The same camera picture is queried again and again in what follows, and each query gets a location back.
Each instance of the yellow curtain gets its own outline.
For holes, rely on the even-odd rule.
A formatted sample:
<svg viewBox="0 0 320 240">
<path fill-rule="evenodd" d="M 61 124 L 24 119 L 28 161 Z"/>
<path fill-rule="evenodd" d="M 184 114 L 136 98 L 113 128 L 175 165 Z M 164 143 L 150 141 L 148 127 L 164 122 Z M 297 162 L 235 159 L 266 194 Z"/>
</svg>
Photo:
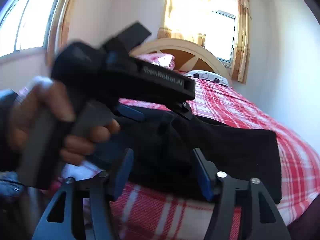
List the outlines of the yellow curtain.
<svg viewBox="0 0 320 240">
<path fill-rule="evenodd" d="M 210 0 L 165 0 L 157 38 L 176 38 L 204 45 Z"/>
<path fill-rule="evenodd" d="M 243 84 L 247 81 L 250 49 L 249 28 L 251 22 L 249 0 L 236 0 L 238 16 L 233 48 L 231 78 Z"/>
<path fill-rule="evenodd" d="M 52 66 L 55 55 L 67 44 L 71 12 L 75 0 L 59 0 L 52 18 L 48 47 L 47 65 Z"/>
</svg>

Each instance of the blue plastic part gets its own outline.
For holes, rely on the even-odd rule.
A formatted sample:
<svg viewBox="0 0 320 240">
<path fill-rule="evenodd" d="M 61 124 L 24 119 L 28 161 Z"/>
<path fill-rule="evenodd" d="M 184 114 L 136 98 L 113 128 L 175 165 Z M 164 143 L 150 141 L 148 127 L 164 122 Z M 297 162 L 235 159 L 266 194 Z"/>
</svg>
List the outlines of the blue plastic part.
<svg viewBox="0 0 320 240">
<path fill-rule="evenodd" d="M 202 195 L 207 199 L 207 201 L 211 201 L 214 197 L 214 193 L 211 189 L 211 180 L 199 158 L 199 156 L 194 153 L 196 156 L 196 163 L 194 163 L 194 168 L 196 172 L 196 177 L 198 180 L 198 184 L 200 186 Z"/>
<path fill-rule="evenodd" d="M 114 201 L 117 200 L 117 198 L 122 194 L 122 191 L 124 189 L 124 185 L 128 181 L 129 174 L 131 172 L 133 164 L 133 150 L 128 149 L 127 154 L 124 157 L 124 160 L 119 167 L 118 173 L 115 178 L 115 186 L 113 191 L 113 197 Z"/>
<path fill-rule="evenodd" d="M 121 115 L 123 115 L 125 117 L 128 117 L 128 118 L 133 119 L 138 122 L 144 121 L 144 114 L 129 107 L 129 106 L 119 104 L 119 106 L 117 107 L 117 110 Z"/>
</svg>

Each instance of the metal screw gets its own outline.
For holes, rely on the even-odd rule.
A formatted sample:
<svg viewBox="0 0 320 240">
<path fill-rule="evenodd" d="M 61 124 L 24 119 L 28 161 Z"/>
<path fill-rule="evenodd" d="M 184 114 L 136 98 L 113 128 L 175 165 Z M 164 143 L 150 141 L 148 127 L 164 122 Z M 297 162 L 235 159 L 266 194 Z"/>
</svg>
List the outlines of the metal screw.
<svg viewBox="0 0 320 240">
<path fill-rule="evenodd" d="M 260 183 L 260 179 L 258 179 L 258 178 L 252 178 L 252 179 L 251 179 L 251 182 L 252 182 L 253 184 L 259 184 L 259 183 Z"/>
<path fill-rule="evenodd" d="M 99 177 L 100 178 L 105 178 L 106 176 L 108 176 L 108 173 L 106 171 L 100 171 L 99 172 Z"/>
<path fill-rule="evenodd" d="M 73 177 L 68 177 L 68 178 L 66 178 L 65 183 L 71 184 L 71 183 L 73 183 L 73 182 L 75 182 L 75 181 L 76 181 L 75 178 L 73 178 Z"/>
<path fill-rule="evenodd" d="M 227 174 L 224 171 L 218 171 L 217 172 L 217 176 L 219 178 L 225 178 L 227 176 Z"/>
</svg>

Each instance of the pillowcase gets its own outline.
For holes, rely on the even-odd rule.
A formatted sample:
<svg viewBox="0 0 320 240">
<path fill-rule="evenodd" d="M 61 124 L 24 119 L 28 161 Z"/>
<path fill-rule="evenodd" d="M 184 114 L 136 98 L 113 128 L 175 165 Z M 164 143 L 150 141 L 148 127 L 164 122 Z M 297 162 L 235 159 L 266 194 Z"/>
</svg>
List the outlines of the pillowcase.
<svg viewBox="0 0 320 240">
<path fill-rule="evenodd" d="M 170 70 L 173 70 L 175 67 L 174 55 L 167 53 L 140 54 L 136 58 Z"/>
<path fill-rule="evenodd" d="M 205 70 L 191 70 L 185 74 L 187 77 L 195 77 L 200 79 L 209 80 L 220 85 L 229 86 L 228 80 L 216 73 Z"/>
</svg>

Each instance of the wooden headboard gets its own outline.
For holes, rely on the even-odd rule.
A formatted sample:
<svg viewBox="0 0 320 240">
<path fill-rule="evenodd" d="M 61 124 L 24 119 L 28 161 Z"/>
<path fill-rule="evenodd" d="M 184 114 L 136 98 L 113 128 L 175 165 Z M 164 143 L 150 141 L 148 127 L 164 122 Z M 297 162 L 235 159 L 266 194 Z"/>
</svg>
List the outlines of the wooden headboard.
<svg viewBox="0 0 320 240">
<path fill-rule="evenodd" d="M 149 41 L 136 47 L 130 52 L 131 56 L 146 53 L 169 53 L 175 57 L 175 70 L 190 71 L 201 69 L 215 72 L 228 80 L 230 86 L 232 81 L 226 68 L 207 49 L 191 42 L 180 39 L 164 38 Z"/>
</svg>

